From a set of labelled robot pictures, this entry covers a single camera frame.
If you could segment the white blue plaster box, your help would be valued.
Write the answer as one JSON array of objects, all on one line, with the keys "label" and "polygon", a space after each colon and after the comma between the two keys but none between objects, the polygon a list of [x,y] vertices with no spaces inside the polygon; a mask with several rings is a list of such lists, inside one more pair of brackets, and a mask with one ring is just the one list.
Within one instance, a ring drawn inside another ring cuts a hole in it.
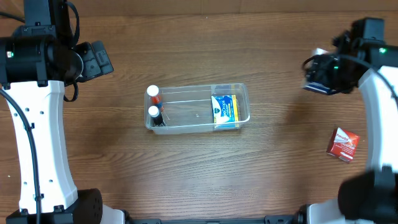
[{"label": "white blue plaster box", "polygon": [[302,70],[304,71],[303,89],[320,93],[322,95],[334,95],[336,90],[330,88],[326,75],[326,68],[321,66],[326,65],[327,58],[323,55],[328,54],[328,51],[316,48],[312,51],[312,56],[302,64]]}]

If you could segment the orange tube white cap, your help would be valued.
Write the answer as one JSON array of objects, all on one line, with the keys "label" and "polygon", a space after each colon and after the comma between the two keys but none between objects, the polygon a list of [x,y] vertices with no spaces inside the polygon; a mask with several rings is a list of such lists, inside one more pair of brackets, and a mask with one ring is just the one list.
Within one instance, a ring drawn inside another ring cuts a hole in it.
[{"label": "orange tube white cap", "polygon": [[156,85],[147,87],[147,94],[151,100],[152,106],[156,106],[161,112],[164,111],[163,102],[160,97],[160,89]]}]

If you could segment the red white medicine box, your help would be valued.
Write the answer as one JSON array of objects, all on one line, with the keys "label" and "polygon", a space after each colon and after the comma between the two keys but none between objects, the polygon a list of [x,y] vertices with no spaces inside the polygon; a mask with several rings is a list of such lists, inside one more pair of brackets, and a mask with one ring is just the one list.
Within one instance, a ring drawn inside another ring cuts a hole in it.
[{"label": "red white medicine box", "polygon": [[336,128],[331,136],[326,153],[342,161],[351,162],[358,147],[360,137],[347,130]]}]

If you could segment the black bottle white cap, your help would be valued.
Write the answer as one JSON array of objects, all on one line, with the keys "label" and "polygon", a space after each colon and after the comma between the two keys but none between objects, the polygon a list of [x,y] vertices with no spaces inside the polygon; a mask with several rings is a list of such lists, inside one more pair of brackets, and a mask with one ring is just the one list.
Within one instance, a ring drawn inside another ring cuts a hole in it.
[{"label": "black bottle white cap", "polygon": [[164,119],[162,117],[162,113],[156,106],[150,106],[148,108],[148,114],[152,118],[155,126],[165,126]]}]

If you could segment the blue yellow lozenge box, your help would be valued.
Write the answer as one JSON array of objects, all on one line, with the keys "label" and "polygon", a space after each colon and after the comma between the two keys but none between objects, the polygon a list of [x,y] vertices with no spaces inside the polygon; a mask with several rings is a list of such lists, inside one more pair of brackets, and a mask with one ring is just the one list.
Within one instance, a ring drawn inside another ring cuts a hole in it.
[{"label": "blue yellow lozenge box", "polygon": [[236,95],[212,95],[211,106],[215,129],[239,128],[239,106]]}]

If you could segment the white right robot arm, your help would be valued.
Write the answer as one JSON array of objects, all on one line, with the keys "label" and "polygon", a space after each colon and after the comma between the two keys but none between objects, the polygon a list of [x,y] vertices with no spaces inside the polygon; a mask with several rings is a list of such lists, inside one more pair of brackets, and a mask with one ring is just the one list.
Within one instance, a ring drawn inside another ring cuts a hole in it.
[{"label": "white right robot arm", "polygon": [[302,64],[304,89],[324,95],[361,92],[368,130],[364,173],[344,181],[335,199],[307,205],[295,223],[397,223],[397,47],[384,20],[365,17],[316,49]]}]

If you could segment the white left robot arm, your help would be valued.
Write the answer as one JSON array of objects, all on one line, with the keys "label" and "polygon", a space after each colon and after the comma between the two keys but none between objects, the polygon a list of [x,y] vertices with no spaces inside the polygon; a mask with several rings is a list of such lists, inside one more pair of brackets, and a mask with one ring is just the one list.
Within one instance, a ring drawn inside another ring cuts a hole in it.
[{"label": "white left robot arm", "polygon": [[1,95],[16,134],[21,172],[19,208],[7,223],[127,223],[98,189],[78,190],[63,128],[65,89],[111,73],[100,41],[80,42],[66,0],[25,1],[24,21],[1,39]]}]

